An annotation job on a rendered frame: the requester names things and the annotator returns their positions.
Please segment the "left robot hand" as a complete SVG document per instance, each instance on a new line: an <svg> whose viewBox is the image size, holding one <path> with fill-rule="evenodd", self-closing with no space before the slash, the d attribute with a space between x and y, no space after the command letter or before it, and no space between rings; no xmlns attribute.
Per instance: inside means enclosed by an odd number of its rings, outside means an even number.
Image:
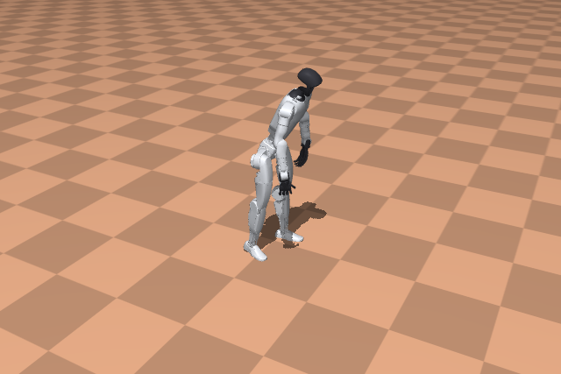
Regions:
<svg viewBox="0 0 561 374"><path fill-rule="evenodd" d="M309 153L308 148L310 148L310 140L308 139L306 141L306 144L305 145L301 144L301 146L302 146L302 149L300 151L300 155L299 155L298 159L296 161L293 161L293 162L298 161L297 163L295 163L295 165L299 166L299 167L303 166L305 164L305 162L308 160L308 153Z"/></svg>

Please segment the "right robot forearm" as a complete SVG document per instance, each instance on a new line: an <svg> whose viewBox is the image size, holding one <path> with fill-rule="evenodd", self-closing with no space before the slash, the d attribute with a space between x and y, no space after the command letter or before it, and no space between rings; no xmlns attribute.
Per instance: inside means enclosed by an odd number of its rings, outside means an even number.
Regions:
<svg viewBox="0 0 561 374"><path fill-rule="evenodd" d="M274 157L277 161L277 167L280 172L281 180L288 180L288 166L287 166L287 143L281 140L277 144L276 153Z"/></svg>

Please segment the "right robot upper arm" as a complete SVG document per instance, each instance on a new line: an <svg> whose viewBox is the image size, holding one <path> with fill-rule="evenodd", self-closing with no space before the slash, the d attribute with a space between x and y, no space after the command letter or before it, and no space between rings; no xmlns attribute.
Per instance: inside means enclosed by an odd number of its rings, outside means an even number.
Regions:
<svg viewBox="0 0 561 374"><path fill-rule="evenodd" d="M289 103L289 102L285 102L284 105L280 107L279 120L278 120L278 124L277 124L277 127L276 127L274 139L273 139L273 147L275 149L277 149L277 144L281 140L285 141L283 138L287 134L288 126L289 126L290 121L292 120L292 118L294 116L294 113L295 113L294 107L295 106L292 103ZM288 147L288 144L287 144L287 147Z"/></svg>

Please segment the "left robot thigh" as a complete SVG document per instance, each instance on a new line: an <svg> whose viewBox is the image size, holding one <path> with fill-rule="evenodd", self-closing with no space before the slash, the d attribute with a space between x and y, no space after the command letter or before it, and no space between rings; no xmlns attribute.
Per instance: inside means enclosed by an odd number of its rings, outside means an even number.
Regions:
<svg viewBox="0 0 561 374"><path fill-rule="evenodd" d="M276 161L277 164L277 161ZM277 165L278 166L278 165ZM276 166L276 172L277 172L277 176L278 176L278 180L280 182L279 179L279 170L278 167ZM292 179L293 179L293 161L292 161L292 157L291 157L291 153L289 148L287 147L287 166L288 166L288 173L289 173L289 181L291 181L292 184ZM281 183L280 183L281 184ZM272 190L272 197L276 200L276 201L281 201L286 197L286 191L285 191L285 195L282 195L283 191L281 192L281 195L279 195L280 192L280 185L279 186L275 186Z"/></svg>

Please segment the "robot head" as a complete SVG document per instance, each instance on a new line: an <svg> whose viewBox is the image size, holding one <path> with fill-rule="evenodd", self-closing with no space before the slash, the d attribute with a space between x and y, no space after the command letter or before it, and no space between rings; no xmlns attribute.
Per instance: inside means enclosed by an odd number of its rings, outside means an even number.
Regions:
<svg viewBox="0 0 561 374"><path fill-rule="evenodd" d="M300 96L301 99L296 98L300 102L305 101L305 96L310 96L314 87L317 87L322 83L322 78L318 72L311 68L304 68L298 73L298 78L307 87L300 86L298 89L293 89L288 95L292 98Z"/></svg>

